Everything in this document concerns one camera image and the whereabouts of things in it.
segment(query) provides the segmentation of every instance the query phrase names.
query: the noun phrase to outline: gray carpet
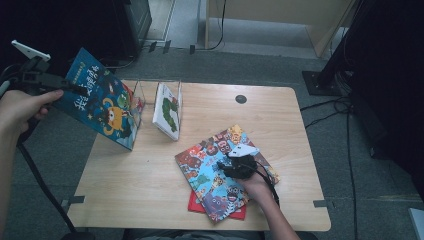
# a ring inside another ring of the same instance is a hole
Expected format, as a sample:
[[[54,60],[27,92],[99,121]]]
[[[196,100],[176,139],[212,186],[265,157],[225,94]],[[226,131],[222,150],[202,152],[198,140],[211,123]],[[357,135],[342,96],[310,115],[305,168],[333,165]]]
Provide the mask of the gray carpet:
[[[287,86],[300,107],[334,97],[309,96],[301,71],[320,71],[323,60],[170,49],[143,51],[138,61],[119,69],[120,78],[168,79],[185,82]],[[302,112],[306,124],[334,112],[332,105]],[[366,133],[351,116],[351,156],[357,194],[359,239],[415,239],[408,208],[424,210],[410,177],[390,160],[368,154]],[[353,194],[347,155],[347,118],[336,115],[307,129],[332,228],[314,233],[319,239],[354,239]],[[59,201],[73,195],[95,133],[65,114],[52,110],[26,143],[41,174]],[[65,224],[33,180],[17,154],[11,208],[5,239],[60,239]],[[97,239],[118,240],[121,229],[90,229]]]

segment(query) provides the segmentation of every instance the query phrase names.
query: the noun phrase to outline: picture book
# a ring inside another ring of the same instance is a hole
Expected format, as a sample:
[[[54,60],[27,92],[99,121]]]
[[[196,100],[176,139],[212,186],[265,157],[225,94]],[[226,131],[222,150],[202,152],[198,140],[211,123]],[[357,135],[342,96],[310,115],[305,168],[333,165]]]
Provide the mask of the picture book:
[[[226,153],[239,143],[255,147],[246,132],[236,124],[175,156],[182,173],[213,222],[222,221],[249,200],[243,186],[226,177],[217,164],[221,162],[229,165],[231,160]],[[278,174],[260,151],[251,155],[277,183]]]
[[[84,48],[78,52],[65,79],[85,87],[88,97],[65,91],[53,105],[131,150],[141,121],[143,99]]]
[[[196,193],[191,191],[190,200],[188,202],[188,210],[192,212],[206,213],[205,207],[203,207],[202,202],[197,198]],[[233,219],[244,220],[246,217],[246,205],[237,209],[235,212],[231,213],[228,217]]]
[[[181,109],[181,82],[178,85],[178,96],[165,83],[158,83],[153,124],[174,141],[180,136]]]

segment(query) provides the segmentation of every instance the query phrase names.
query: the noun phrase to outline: human hand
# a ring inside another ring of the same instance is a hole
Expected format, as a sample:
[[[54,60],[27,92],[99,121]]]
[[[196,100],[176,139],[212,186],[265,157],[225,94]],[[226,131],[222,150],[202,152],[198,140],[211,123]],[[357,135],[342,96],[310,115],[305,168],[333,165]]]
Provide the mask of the human hand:
[[[262,167],[259,167],[258,171],[264,176],[267,176],[265,170]],[[244,189],[249,194],[249,197],[255,199],[256,201],[260,201],[264,197],[272,197],[272,192],[269,189],[267,183],[258,173],[254,173],[249,179],[237,179],[237,182],[244,187]]]
[[[41,120],[48,113],[46,104],[63,96],[63,90],[31,96],[22,91],[7,91],[0,100],[0,124],[10,133],[19,134],[28,130],[28,119],[34,116]]]

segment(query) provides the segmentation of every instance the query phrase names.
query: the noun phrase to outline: wooden table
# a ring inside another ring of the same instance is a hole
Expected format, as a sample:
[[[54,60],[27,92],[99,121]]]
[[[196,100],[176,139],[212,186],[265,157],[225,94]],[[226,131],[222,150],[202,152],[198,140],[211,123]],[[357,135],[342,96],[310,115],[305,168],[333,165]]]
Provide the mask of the wooden table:
[[[228,0],[225,19],[306,25],[315,53],[321,57],[339,28],[352,19],[354,4],[355,0]],[[224,0],[207,0],[205,48],[209,48],[209,18],[222,18],[223,7]]]
[[[187,211],[191,188],[174,156],[239,124],[281,175],[276,190],[293,228],[330,229],[327,208],[313,203],[324,197],[293,89],[183,83],[181,135],[174,142],[151,123],[157,82],[140,83],[147,104],[134,150],[97,136],[75,193],[85,202],[68,212],[76,227],[267,230],[254,201],[244,221],[213,224],[205,214]],[[237,103],[237,95],[247,102]]]

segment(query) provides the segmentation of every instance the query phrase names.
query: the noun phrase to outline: black circle sticker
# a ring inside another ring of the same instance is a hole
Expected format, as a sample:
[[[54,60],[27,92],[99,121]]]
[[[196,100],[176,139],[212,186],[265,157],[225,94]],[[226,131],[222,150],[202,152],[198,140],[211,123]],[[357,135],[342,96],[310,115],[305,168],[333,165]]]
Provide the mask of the black circle sticker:
[[[247,102],[247,98],[244,95],[237,95],[236,96],[236,102],[243,104]]]

